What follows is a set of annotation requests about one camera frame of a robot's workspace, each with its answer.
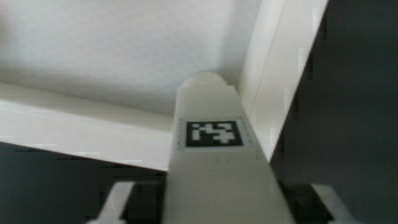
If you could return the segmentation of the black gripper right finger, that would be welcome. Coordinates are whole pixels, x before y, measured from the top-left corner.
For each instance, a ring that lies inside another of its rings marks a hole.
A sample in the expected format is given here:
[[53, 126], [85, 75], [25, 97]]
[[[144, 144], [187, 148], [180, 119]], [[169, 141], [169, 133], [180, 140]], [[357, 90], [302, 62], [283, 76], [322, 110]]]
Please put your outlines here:
[[329, 185], [284, 184], [283, 193], [297, 224], [363, 224]]

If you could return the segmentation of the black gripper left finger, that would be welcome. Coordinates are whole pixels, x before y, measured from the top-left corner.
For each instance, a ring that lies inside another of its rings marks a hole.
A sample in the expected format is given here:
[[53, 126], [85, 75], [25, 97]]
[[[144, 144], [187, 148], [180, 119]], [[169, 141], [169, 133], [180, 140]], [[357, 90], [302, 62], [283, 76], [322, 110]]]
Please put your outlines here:
[[96, 217], [85, 224], [160, 224], [164, 183], [116, 182]]

